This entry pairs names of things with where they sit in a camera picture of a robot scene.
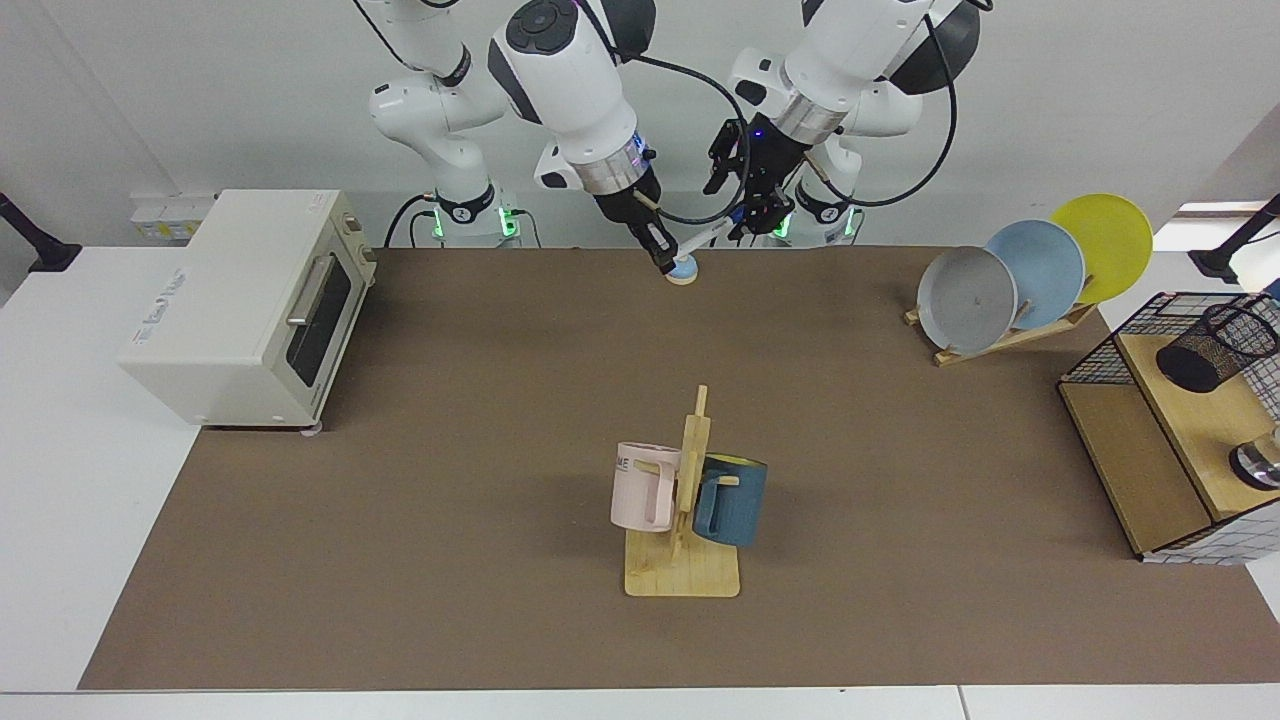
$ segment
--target white table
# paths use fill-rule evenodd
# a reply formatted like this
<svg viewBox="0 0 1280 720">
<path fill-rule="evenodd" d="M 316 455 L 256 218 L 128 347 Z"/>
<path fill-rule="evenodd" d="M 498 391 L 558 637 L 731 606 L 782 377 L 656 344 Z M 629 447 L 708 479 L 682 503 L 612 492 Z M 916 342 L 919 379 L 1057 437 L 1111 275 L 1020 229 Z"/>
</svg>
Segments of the white table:
<svg viewBox="0 0 1280 720">
<path fill-rule="evenodd" d="M 0 689 L 76 688 L 196 439 L 114 360 L 180 252 L 86 249 L 0 307 Z"/>
<path fill-rule="evenodd" d="M 86 249 L 0 307 L 0 717 L 1271 717 L 1280 685 L 411 693 L 74 693 L 196 428 L 114 363 L 177 249 Z M 1103 307 L 1229 290 L 1181 256 Z M 1280 562 L 1254 569 L 1280 607 Z"/>
</svg>

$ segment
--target black mesh pen holder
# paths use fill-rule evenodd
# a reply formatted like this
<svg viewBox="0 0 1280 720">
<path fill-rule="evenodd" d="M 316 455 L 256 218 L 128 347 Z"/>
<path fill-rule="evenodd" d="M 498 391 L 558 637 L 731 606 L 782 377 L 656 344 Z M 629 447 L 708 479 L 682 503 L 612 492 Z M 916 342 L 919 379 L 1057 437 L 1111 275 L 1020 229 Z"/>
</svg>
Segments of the black mesh pen holder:
<svg viewBox="0 0 1280 720">
<path fill-rule="evenodd" d="M 1245 307 L 1213 305 L 1174 342 L 1156 352 L 1156 364 L 1174 384 L 1212 392 L 1249 365 L 1280 352 L 1280 337 Z"/>
</svg>

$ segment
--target small blue object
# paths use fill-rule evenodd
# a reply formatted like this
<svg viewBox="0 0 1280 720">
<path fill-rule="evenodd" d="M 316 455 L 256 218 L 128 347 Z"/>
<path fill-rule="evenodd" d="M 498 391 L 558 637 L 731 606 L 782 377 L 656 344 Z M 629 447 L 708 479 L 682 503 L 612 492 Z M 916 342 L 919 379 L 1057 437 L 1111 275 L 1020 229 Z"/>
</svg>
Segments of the small blue object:
<svg viewBox="0 0 1280 720">
<path fill-rule="evenodd" d="M 755 542 L 767 473 L 764 462 L 708 454 L 694 511 L 694 532 L 721 544 L 746 547 Z M 737 484 L 722 486 L 723 477 L 737 478 Z"/>
<path fill-rule="evenodd" d="M 676 284 L 689 284 L 698 278 L 698 260 L 694 256 L 676 258 L 676 268 L 667 273 L 667 279 Z"/>
</svg>

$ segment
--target pink mug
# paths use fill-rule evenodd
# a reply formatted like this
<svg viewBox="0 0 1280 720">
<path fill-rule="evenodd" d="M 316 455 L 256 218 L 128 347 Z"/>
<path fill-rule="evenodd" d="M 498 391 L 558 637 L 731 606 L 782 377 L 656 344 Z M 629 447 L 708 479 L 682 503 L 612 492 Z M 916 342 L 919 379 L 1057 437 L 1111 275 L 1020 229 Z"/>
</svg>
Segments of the pink mug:
<svg viewBox="0 0 1280 720">
<path fill-rule="evenodd" d="M 676 512 L 677 468 L 680 451 L 673 447 L 620 442 L 609 520 L 643 533 L 669 530 Z"/>
</svg>

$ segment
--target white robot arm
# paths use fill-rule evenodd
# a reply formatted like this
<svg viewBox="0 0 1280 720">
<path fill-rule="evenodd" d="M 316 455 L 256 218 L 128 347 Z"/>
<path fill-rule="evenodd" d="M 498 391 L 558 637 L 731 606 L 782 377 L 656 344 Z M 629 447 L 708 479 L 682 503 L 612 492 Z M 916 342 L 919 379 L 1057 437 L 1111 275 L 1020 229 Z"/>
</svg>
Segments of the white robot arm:
<svg viewBox="0 0 1280 720">
<path fill-rule="evenodd" d="M 591 193 L 668 274 L 678 243 L 652 205 L 662 197 L 655 152 L 636 131 L 609 50 L 646 50 L 655 17 L 653 0 L 531 0 L 494 35 L 489 72 L 521 118 L 554 135 L 539 182 Z"/>
<path fill-rule="evenodd" d="M 462 245 L 497 245 L 507 233 L 498 211 L 502 190 L 480 147 L 458 133 L 502 118 L 507 109 L 502 90 L 474 67 L 448 9 L 421 0 L 383 0 L 381 19 L 388 42 L 420 72 L 374 90 L 369 97 L 374 123 L 426 161 L 445 237 Z"/>
<path fill-rule="evenodd" d="M 969 0 L 803 0 L 801 13 L 805 35 L 795 50 L 778 58 L 748 49 L 733 65 L 733 91 L 756 115 L 746 128 L 726 123 L 704 188 L 716 192 L 730 173 L 742 172 L 741 155 L 732 152 L 749 142 L 753 173 L 730 237 L 778 227 L 795 208 L 786 184 L 806 154 L 847 196 L 861 169 L 849 138 L 902 135 L 915 126 L 918 96 L 946 86 L 925 14 L 952 78 L 978 45 L 979 10 Z M 820 224 L 836 223 L 849 202 L 818 179 L 808 170 L 797 195 Z"/>
</svg>

